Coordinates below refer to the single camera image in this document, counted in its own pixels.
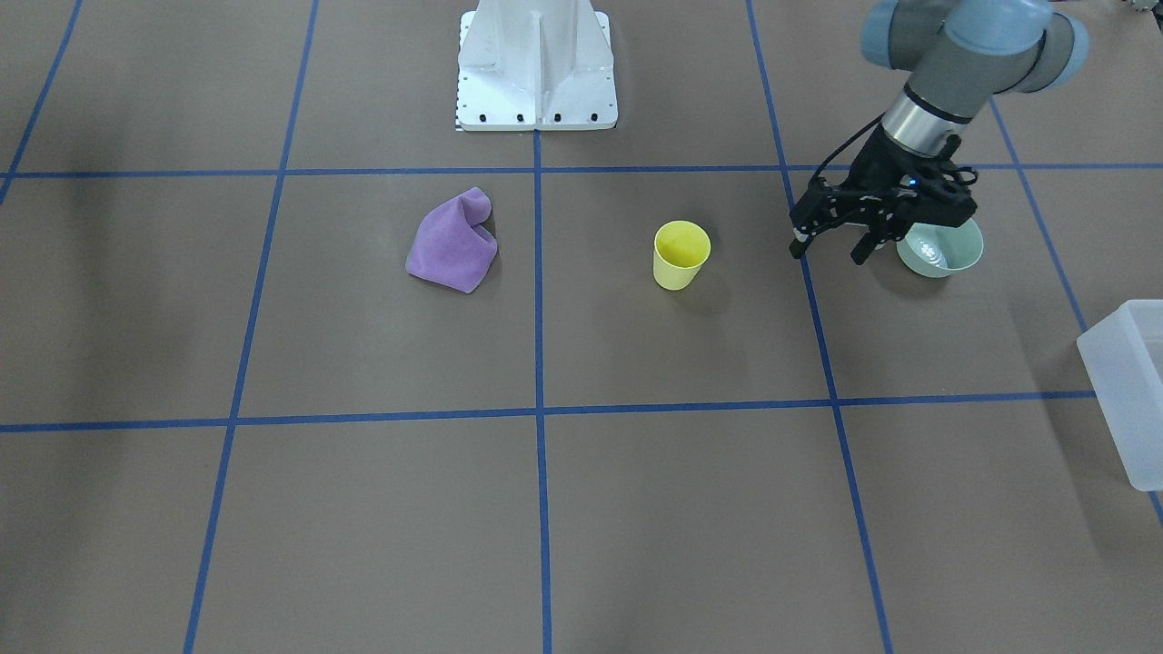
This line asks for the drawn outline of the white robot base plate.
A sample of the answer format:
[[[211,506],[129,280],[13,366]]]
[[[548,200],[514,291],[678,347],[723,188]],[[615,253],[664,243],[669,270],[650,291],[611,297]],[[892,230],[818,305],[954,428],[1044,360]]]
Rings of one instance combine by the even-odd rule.
[[[461,130],[618,125],[611,17],[590,1],[481,1],[462,13],[458,37]]]

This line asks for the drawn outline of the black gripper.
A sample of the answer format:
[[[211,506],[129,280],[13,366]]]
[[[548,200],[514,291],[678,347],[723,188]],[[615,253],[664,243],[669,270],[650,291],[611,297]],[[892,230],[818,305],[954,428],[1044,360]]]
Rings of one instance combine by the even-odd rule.
[[[809,178],[809,209],[792,211],[789,253],[801,260],[813,241],[843,223],[866,228],[849,253],[856,265],[886,243],[901,239],[914,223],[959,227],[978,209],[971,187],[978,175],[952,161],[962,145],[957,134],[942,135],[939,152],[915,154],[890,138],[882,125],[864,125],[816,166]],[[826,171],[840,152],[861,143],[843,182],[827,182]]]

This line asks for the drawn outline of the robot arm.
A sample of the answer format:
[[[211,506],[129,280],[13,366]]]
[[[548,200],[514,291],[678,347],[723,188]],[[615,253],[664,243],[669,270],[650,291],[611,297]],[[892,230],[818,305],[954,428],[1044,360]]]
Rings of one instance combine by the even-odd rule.
[[[861,54],[907,79],[889,108],[856,131],[843,182],[825,165],[790,208],[790,256],[826,232],[859,226],[856,264],[920,226],[956,229],[978,208],[978,175],[954,162],[968,125],[993,95],[1058,87],[1087,62],[1089,29],[1049,1],[880,1],[859,33]]]

